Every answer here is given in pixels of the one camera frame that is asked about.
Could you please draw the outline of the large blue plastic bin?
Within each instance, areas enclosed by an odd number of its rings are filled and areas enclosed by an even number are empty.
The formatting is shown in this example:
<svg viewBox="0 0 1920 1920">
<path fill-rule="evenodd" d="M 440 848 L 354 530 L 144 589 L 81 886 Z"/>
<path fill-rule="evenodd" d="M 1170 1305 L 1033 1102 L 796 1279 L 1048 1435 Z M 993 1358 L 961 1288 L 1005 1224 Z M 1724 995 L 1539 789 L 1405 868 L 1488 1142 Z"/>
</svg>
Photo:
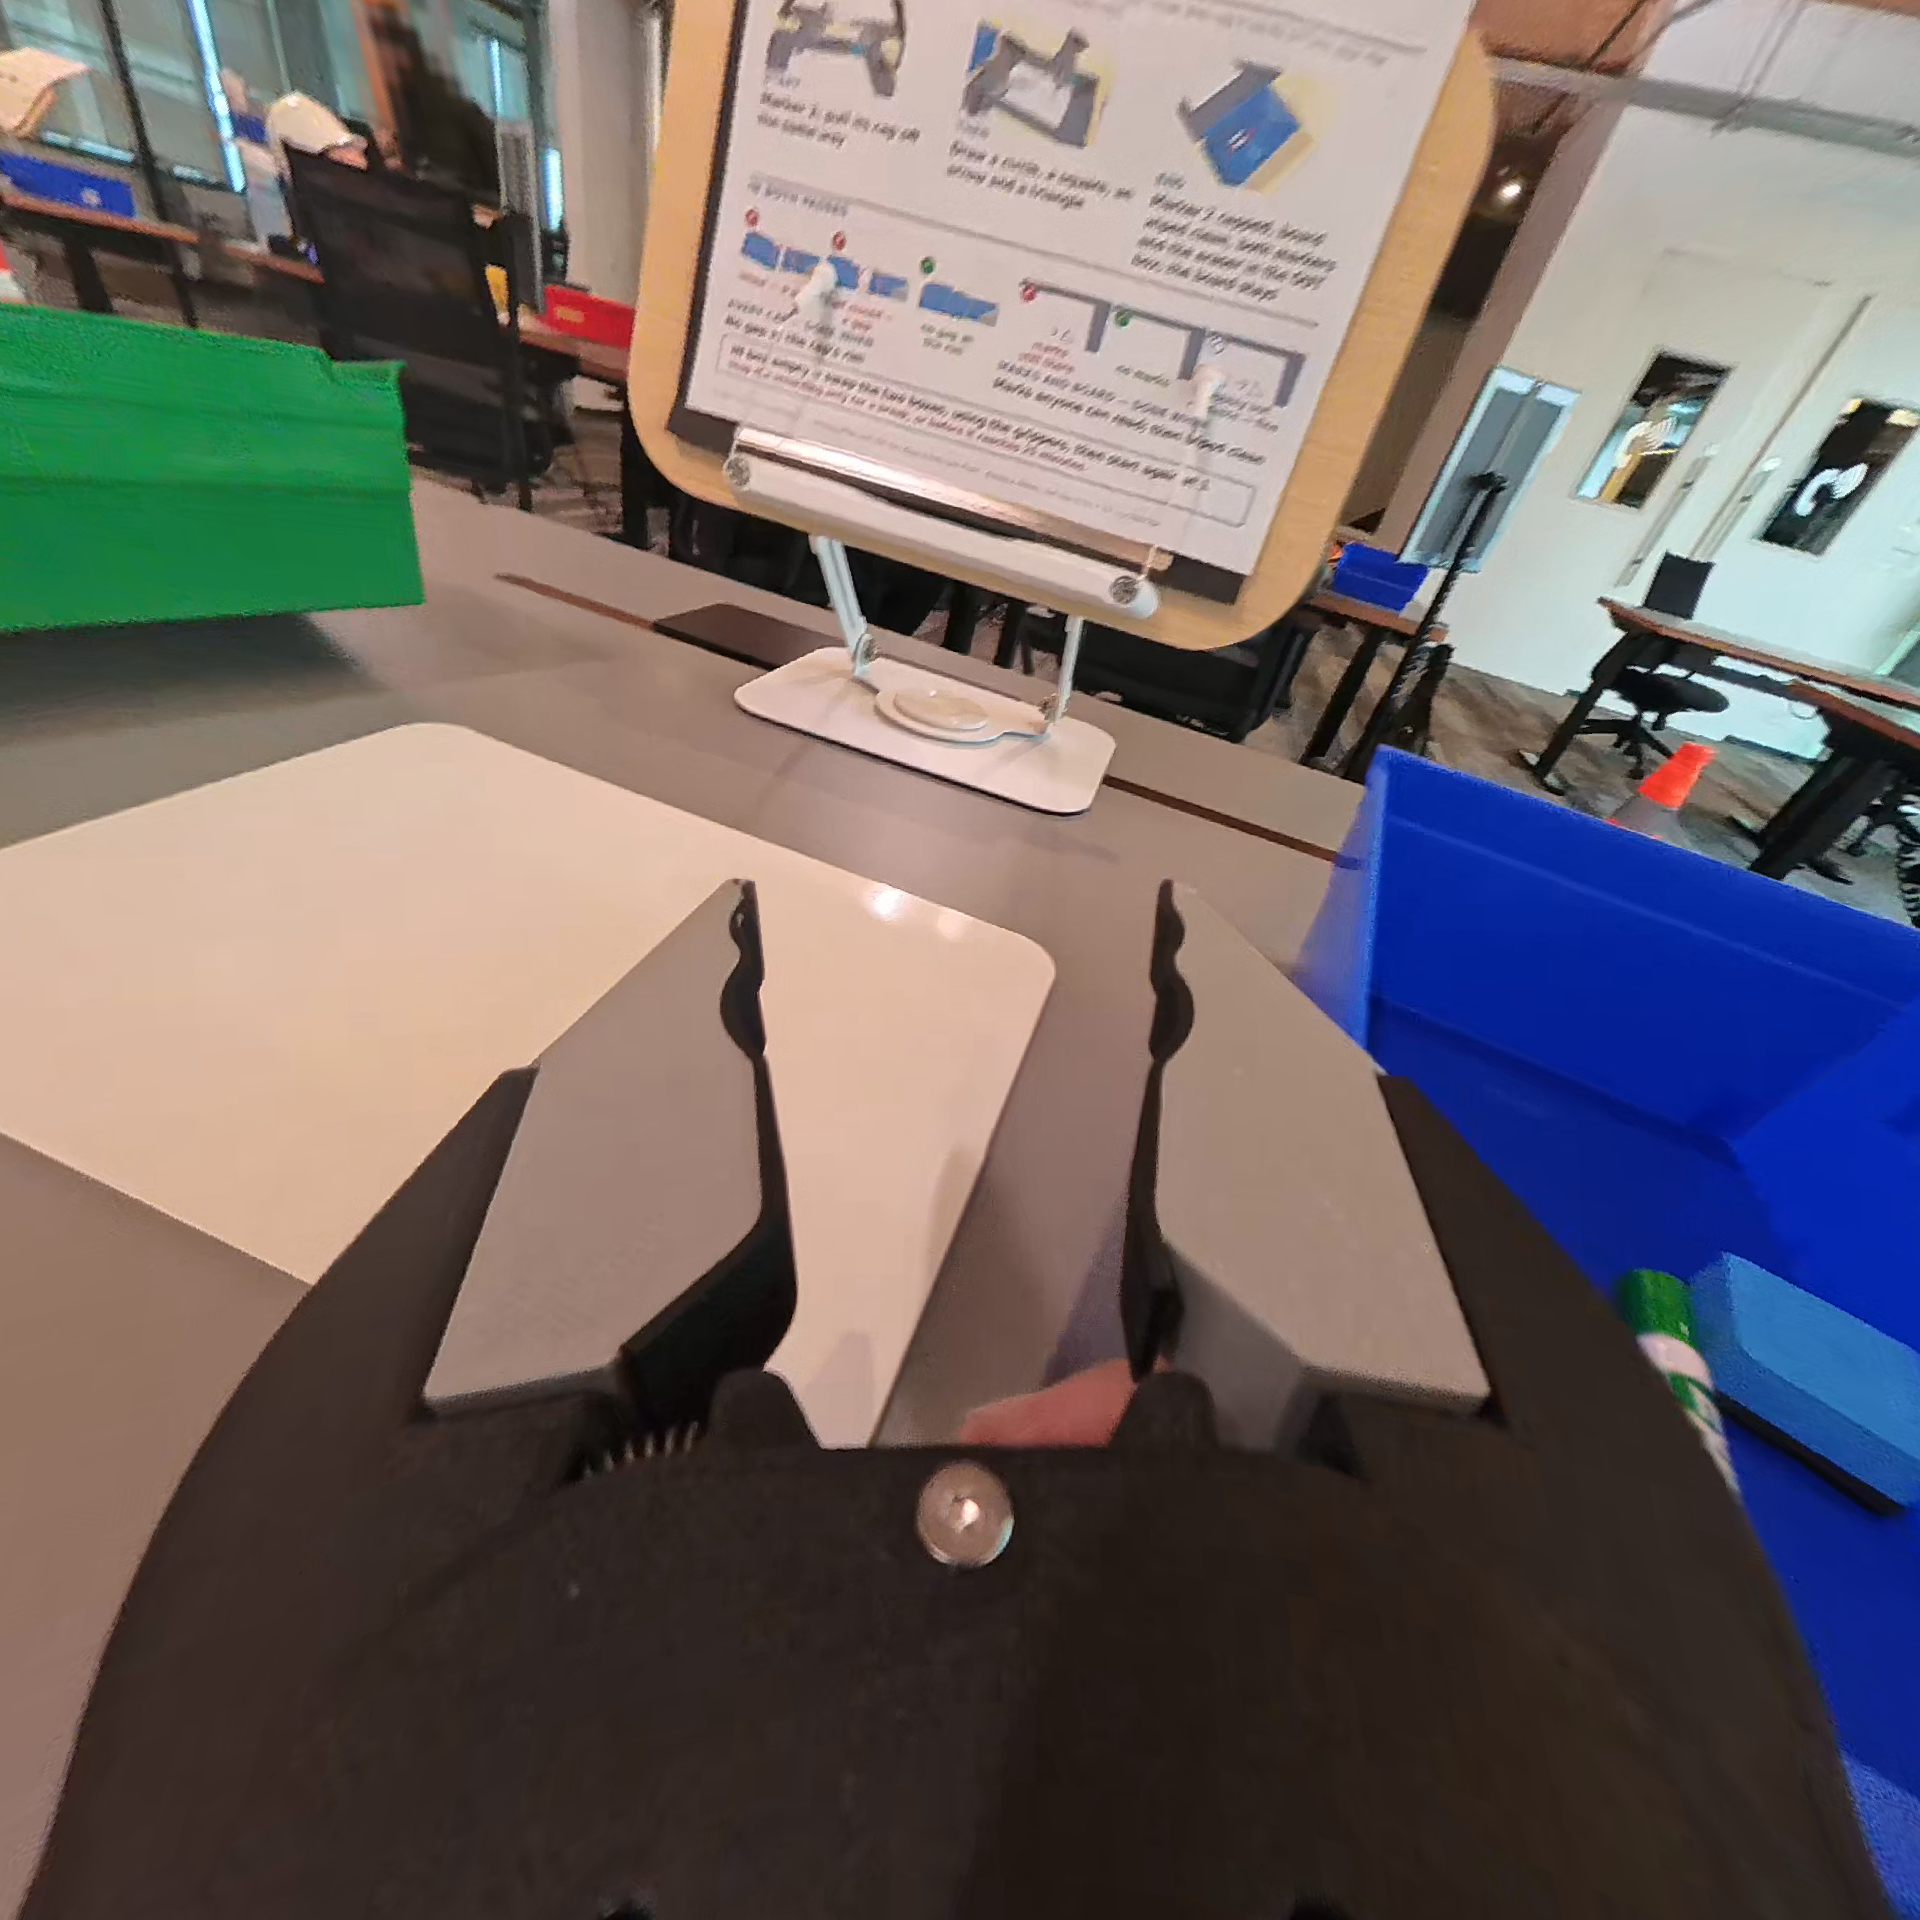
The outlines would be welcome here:
<svg viewBox="0 0 1920 1920">
<path fill-rule="evenodd" d="M 1610 1303 L 1636 1268 L 1740 1257 L 1918 1350 L 1918 931 L 1385 755 L 1297 979 Z M 1918 1508 L 1870 1513 L 1731 1420 L 1869 1852 L 1918 1918 Z"/>
</svg>

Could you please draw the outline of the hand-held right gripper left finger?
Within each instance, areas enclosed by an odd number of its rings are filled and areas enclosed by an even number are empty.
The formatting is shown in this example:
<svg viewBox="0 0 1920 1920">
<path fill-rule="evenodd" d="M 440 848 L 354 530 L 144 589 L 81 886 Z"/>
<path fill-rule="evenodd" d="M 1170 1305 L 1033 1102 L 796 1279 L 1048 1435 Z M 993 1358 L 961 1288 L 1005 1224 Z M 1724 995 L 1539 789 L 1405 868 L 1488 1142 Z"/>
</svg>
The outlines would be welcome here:
<svg viewBox="0 0 1920 1920">
<path fill-rule="evenodd" d="M 758 886 L 721 883 L 559 1042 L 423 1377 L 431 1412 L 710 1412 L 796 1311 Z"/>
</svg>

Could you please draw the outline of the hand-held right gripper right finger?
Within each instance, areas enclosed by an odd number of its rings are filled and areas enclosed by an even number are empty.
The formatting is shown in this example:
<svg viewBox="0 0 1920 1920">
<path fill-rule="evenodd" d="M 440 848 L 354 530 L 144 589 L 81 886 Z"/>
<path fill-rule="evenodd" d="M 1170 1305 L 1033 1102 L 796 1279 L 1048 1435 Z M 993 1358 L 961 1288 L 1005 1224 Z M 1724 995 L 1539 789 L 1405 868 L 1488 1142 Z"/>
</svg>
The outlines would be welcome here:
<svg viewBox="0 0 1920 1920">
<path fill-rule="evenodd" d="M 1488 1375 L 1371 1055 L 1195 888 L 1161 883 L 1121 1230 L 1130 1373 L 1207 1387 L 1228 1446 L 1339 1394 L 1472 1419 Z"/>
</svg>

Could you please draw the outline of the orange traffic cone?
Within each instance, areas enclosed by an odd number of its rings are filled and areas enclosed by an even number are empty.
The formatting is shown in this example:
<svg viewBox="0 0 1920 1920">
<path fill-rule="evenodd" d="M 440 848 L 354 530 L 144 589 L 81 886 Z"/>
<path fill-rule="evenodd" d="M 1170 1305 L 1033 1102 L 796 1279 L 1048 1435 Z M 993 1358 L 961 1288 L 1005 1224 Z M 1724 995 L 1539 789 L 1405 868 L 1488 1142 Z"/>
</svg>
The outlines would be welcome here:
<svg viewBox="0 0 1920 1920">
<path fill-rule="evenodd" d="M 1657 843 L 1678 846 L 1681 813 L 1703 772 L 1715 765 L 1716 747 L 1703 743 L 1678 746 L 1652 774 L 1646 774 L 1630 796 L 1607 816 L 1610 825 L 1649 835 Z"/>
</svg>

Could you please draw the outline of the green plastic bin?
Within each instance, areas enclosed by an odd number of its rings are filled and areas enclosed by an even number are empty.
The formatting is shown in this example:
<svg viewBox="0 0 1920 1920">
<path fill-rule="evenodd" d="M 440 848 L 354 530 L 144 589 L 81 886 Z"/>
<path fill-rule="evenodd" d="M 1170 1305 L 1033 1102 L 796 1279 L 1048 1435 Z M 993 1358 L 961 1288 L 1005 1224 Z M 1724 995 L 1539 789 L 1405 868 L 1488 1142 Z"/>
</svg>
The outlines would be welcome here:
<svg viewBox="0 0 1920 1920">
<path fill-rule="evenodd" d="M 208 343 L 205 374 L 2 354 L 2 631 L 423 600 L 396 363 Z"/>
<path fill-rule="evenodd" d="M 305 410 L 398 400 L 387 363 L 111 315 L 2 304 L 2 391 L 118 391 Z"/>
</svg>

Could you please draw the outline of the white hard hat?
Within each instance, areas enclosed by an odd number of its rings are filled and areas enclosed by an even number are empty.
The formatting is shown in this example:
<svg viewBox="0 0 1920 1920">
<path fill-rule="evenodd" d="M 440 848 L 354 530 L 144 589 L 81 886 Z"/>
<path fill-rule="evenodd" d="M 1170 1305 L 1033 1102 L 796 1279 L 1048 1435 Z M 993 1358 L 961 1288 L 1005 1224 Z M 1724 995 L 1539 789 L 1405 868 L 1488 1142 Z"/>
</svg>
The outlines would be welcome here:
<svg viewBox="0 0 1920 1920">
<path fill-rule="evenodd" d="M 290 156 L 322 156 L 347 164 L 354 171 L 369 166 L 367 139 L 354 132 L 334 109 L 322 103 L 288 91 L 275 97 L 263 111 L 267 152 L 275 153 L 276 171 L 290 173 Z"/>
</svg>

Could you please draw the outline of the blue eraser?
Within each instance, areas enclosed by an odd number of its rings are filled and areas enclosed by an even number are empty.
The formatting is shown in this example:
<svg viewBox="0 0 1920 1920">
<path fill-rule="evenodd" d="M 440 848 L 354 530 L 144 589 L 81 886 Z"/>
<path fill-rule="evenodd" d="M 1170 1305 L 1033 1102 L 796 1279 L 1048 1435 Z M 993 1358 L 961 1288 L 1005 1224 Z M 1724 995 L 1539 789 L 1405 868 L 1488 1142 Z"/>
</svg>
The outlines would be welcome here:
<svg viewBox="0 0 1920 1920">
<path fill-rule="evenodd" d="M 1715 1394 L 1858 1507 L 1918 1507 L 1918 1350 L 1740 1257 L 1689 1282 Z"/>
</svg>

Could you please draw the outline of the white whiteboard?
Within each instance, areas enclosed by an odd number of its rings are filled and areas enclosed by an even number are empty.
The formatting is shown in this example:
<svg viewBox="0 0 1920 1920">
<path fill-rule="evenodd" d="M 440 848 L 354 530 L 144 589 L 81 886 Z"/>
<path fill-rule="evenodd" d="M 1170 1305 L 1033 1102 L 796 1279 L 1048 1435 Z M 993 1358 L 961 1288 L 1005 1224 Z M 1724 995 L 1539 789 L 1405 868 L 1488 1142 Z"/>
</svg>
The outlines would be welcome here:
<svg viewBox="0 0 1920 1920">
<path fill-rule="evenodd" d="M 882 1423 L 1055 962 L 894 886 L 402 724 L 2 853 L 2 1136 L 313 1282 L 485 1085 L 758 886 L 799 1305 Z"/>
</svg>

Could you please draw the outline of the white dry-erase marker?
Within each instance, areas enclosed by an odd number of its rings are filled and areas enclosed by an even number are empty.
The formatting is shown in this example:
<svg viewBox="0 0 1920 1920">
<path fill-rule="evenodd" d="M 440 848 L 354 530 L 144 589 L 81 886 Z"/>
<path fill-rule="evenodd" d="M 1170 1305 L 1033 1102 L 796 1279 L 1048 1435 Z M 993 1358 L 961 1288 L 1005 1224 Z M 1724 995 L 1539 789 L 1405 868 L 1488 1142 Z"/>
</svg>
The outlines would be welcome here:
<svg viewBox="0 0 1920 1920">
<path fill-rule="evenodd" d="M 1652 1373 L 1666 1383 L 1670 1398 L 1684 1413 L 1691 1435 L 1702 1440 L 1703 1454 L 1715 1460 L 1716 1475 L 1724 1478 L 1731 1500 L 1740 1496 L 1738 1462 L 1731 1457 L 1726 1429 L 1721 1423 L 1715 1375 L 1708 1367 L 1702 1341 L 1696 1350 L 1666 1345 L 1666 1341 L 1640 1341 L 1641 1358 Z"/>
</svg>

